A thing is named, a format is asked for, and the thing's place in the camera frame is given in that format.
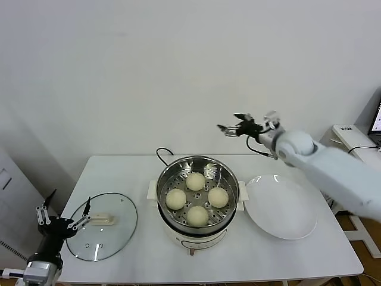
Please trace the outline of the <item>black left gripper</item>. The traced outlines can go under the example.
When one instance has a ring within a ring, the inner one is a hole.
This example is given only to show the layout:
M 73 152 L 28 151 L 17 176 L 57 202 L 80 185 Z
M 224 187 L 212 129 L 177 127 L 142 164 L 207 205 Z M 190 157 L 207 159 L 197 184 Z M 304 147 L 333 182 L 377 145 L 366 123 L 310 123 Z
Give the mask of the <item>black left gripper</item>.
M 63 217 L 49 217 L 48 209 L 51 200 L 53 199 L 56 189 L 46 197 L 41 206 L 37 206 L 36 216 L 38 221 L 38 230 L 43 235 L 42 241 L 39 244 L 37 254 L 57 255 L 64 244 L 64 241 L 74 236 L 74 231 L 83 227 L 91 220 L 89 215 L 91 197 L 88 197 L 82 217 L 74 221 Z

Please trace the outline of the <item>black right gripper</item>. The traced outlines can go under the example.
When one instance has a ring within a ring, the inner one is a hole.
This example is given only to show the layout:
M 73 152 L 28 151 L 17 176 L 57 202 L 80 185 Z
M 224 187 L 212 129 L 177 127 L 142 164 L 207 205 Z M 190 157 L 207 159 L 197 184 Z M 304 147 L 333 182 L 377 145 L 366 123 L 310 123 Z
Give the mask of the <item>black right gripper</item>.
M 238 125 L 224 126 L 217 125 L 217 127 L 224 133 L 226 137 L 240 137 L 248 135 L 257 138 L 263 131 L 263 127 L 254 122 L 254 118 L 249 114 L 235 113 L 234 116 L 241 120 Z

